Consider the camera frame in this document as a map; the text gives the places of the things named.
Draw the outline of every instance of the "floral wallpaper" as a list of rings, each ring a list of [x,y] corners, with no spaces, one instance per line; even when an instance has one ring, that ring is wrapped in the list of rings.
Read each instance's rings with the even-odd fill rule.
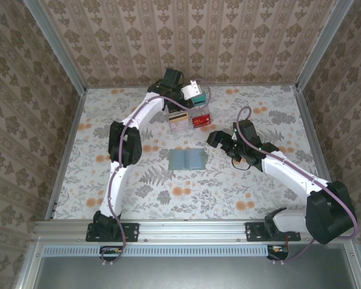
[[[0,1],[0,289],[43,220],[78,95],[22,1]]]
[[[234,169],[220,148],[214,149],[206,142],[214,130],[232,134],[236,113],[250,105],[251,120],[261,140],[274,143],[292,161],[315,173],[295,101],[295,87],[214,86],[211,90],[210,125],[171,134],[168,116],[160,111],[140,131],[143,154],[132,166],[124,189],[123,219],[261,219],[280,207],[302,206],[299,197],[278,179],[255,168],[246,172]],[[87,90],[55,219],[93,218],[110,175],[110,123],[130,115],[146,91],[147,88]],[[189,148],[206,150],[206,170],[168,170],[168,150]],[[247,168],[244,162],[235,165]]]
[[[336,0],[41,0],[88,87],[295,83]]]
[[[361,226],[361,0],[354,1],[304,95],[330,174],[347,185]]]

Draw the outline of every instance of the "red label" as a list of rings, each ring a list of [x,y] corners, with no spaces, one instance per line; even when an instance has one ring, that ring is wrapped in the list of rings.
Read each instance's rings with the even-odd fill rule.
[[[193,118],[194,128],[198,128],[204,125],[209,125],[210,123],[211,123],[210,114],[205,114],[203,116],[198,116]]]

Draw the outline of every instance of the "cable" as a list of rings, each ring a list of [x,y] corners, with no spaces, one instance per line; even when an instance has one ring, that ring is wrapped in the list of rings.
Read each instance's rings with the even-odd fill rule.
[[[234,169],[237,169],[237,170],[246,171],[246,170],[249,170],[251,168],[251,165],[248,165],[247,169],[240,169],[239,167],[234,166],[234,158],[231,158],[231,164],[233,165]]]
[[[295,256],[293,256],[293,257],[291,257],[291,258],[289,258],[289,259],[281,260],[281,259],[278,258],[277,256],[275,256],[275,255],[273,255],[273,254],[270,254],[270,253],[269,253],[269,256],[272,257],[272,258],[274,258],[274,259],[276,259],[277,261],[280,261],[281,264],[286,263],[286,262],[291,262],[291,261],[294,261],[295,259],[299,258],[300,256],[302,256],[302,255],[313,245],[314,241],[315,241],[315,240],[312,239],[312,240],[310,241],[310,243],[307,244],[307,246],[306,246],[300,253],[296,254]]]
[[[115,169],[115,171],[113,172],[113,174],[111,175],[111,178],[110,178],[110,183],[108,184],[108,194],[107,194],[107,200],[108,200],[108,208],[110,209],[110,212],[111,214],[113,215],[113,217],[116,219],[116,222],[118,223],[118,226],[119,226],[119,230],[120,232],[122,233],[122,240],[123,240],[123,246],[122,246],[122,249],[120,250],[119,252],[119,255],[118,257],[114,260],[114,262],[118,261],[120,259],[120,257],[123,255],[124,251],[125,251],[125,248],[127,246],[127,242],[126,242],[126,234],[123,230],[123,226],[122,226],[122,223],[120,222],[118,216],[115,214],[114,212],[114,209],[112,207],[112,204],[111,204],[111,188],[112,188],[112,183],[113,183],[113,179],[115,178],[117,172],[123,167],[123,164],[122,164],[122,152],[123,152],[123,139],[125,137],[125,134],[126,134],[126,131],[129,127],[129,125],[132,123],[132,121],[136,118],[136,116],[139,114],[139,112],[150,102],[150,101],[154,101],[155,99],[159,99],[159,98],[162,98],[162,99],[165,99],[166,101],[170,101],[172,103],[174,103],[175,105],[177,105],[178,107],[180,107],[181,109],[183,110],[193,110],[193,111],[199,111],[199,110],[202,110],[204,109],[205,107],[207,107],[210,103],[210,100],[211,100],[211,89],[210,89],[210,86],[208,86],[208,83],[204,80],[204,79],[201,79],[201,78],[197,78],[197,79],[194,79],[195,81],[201,81],[203,82],[206,87],[207,87],[207,90],[208,90],[208,93],[209,93],[209,98],[208,98],[208,101],[207,103],[202,106],[202,107],[199,107],[199,108],[187,108],[187,107],[184,107],[183,105],[181,104],[178,104],[176,101],[172,100],[171,98],[168,98],[166,96],[154,96],[150,99],[147,100],[147,102],[143,102],[143,104],[137,108],[136,112],[134,113],[134,115],[127,121],[127,123],[125,124],[125,127],[123,128],[122,130],[122,133],[120,134],[120,142],[119,142],[119,151],[118,151],[118,163],[119,163],[119,166],[117,166],[117,168]],[[104,256],[104,251],[102,252],[102,255],[101,255],[101,259],[103,261],[103,263],[105,264],[105,260],[103,258]]]
[[[108,251],[108,250],[115,250],[115,248],[114,247],[104,247],[104,248],[102,248],[102,253],[101,253],[101,255],[100,255],[100,259],[103,261],[103,265],[105,265],[106,264],[106,260],[104,260],[104,253],[106,252],[106,251]],[[120,254],[119,254],[119,256],[117,257],[117,258],[115,258],[114,260],[112,260],[112,261],[110,261],[110,265],[112,265],[114,262],[116,262],[118,259],[119,259],[119,257],[120,257]]]
[[[242,134],[241,130],[239,129],[239,118],[241,117],[241,114],[244,110],[249,110],[249,113],[247,115],[246,119],[249,119],[250,115],[251,115],[251,108],[247,105],[245,107],[242,107],[236,117],[236,127],[238,128],[238,133],[239,136],[243,139],[243,141],[250,146],[251,148],[262,152],[265,155],[268,155],[269,157],[275,158],[276,160],[279,160],[281,162],[284,162],[287,166],[289,166],[290,168],[292,168],[293,170],[295,170],[297,173],[301,174],[303,177],[307,178],[310,182],[312,182],[313,184],[316,184],[317,186],[319,186],[321,189],[323,189],[326,193],[328,193],[349,215],[353,226],[354,226],[354,231],[350,236],[340,236],[338,238],[340,239],[353,239],[355,236],[357,236],[357,234],[359,233],[359,226],[357,224],[357,220],[356,217],[353,215],[353,213],[350,211],[350,209],[335,195],[333,194],[327,187],[325,187],[324,185],[322,185],[320,182],[318,182],[315,178],[311,177],[310,175],[308,175],[305,171],[303,171],[302,169],[296,167],[295,165],[293,165],[292,163],[290,163],[290,161],[286,161],[280,157],[278,157],[277,155],[273,155],[269,152],[265,152],[264,150],[262,150],[261,148],[257,148],[256,146],[252,145]]]
[[[288,252],[289,252],[289,236],[288,233],[286,233],[286,244],[285,246],[288,248]]]

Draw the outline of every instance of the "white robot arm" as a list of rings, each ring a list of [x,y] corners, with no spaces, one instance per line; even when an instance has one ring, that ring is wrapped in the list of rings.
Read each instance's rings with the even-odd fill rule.
[[[282,152],[273,152],[273,155],[277,155],[280,158],[283,158],[285,162],[290,162],[295,167],[298,167],[296,164],[289,161]],[[297,173],[292,168],[286,166],[285,162],[283,163],[279,160],[276,160],[275,158],[266,156],[262,160],[262,168],[266,174],[275,177],[294,193],[296,193],[297,196],[301,199],[302,203],[306,206],[307,198],[310,196],[310,194],[314,191],[321,191],[322,188],[310,182],[307,178]],[[311,177],[316,178],[316,180],[323,185],[327,185],[328,181],[325,179],[317,178],[315,175],[312,175],[309,172],[306,173]],[[273,220],[274,224],[277,226],[277,229],[281,232],[308,232],[306,228],[305,216],[306,209],[302,209],[301,211],[283,210],[282,212],[276,214]]]
[[[129,125],[129,127],[131,128],[137,128],[137,129],[144,128],[152,119],[152,117],[164,108],[164,100],[161,98],[154,99],[153,101],[147,103],[149,99],[158,95],[159,94],[154,92],[148,92],[143,102],[135,109],[135,111],[130,116],[128,116],[125,120],[123,120],[122,123],[126,125],[131,119],[131,117],[135,114],[135,112],[139,109],[139,107],[145,105],[144,108],[138,113],[138,115],[132,120],[131,124]],[[110,187],[111,176],[118,168],[118,166],[119,163],[117,161],[111,162],[110,179],[108,180],[107,191],[105,194],[106,197],[104,198],[102,205],[100,206],[100,212],[107,217],[113,216],[108,206],[107,196],[108,196],[108,188]],[[111,184],[111,194],[110,194],[111,204],[113,207],[113,211],[117,216],[119,216],[122,213],[123,189],[126,187],[126,183],[129,175],[128,172],[130,171],[130,169],[131,166],[120,168],[119,171],[117,172],[116,177],[113,179],[113,183]]]

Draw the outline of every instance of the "wall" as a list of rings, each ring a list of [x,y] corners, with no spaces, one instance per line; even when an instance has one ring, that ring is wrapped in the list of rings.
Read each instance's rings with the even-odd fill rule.
[[[293,83],[335,0],[42,0],[90,87]]]
[[[43,220],[78,95],[21,1],[0,1],[0,289]]]
[[[361,226],[361,0],[353,3],[304,95],[330,174],[347,185]]]

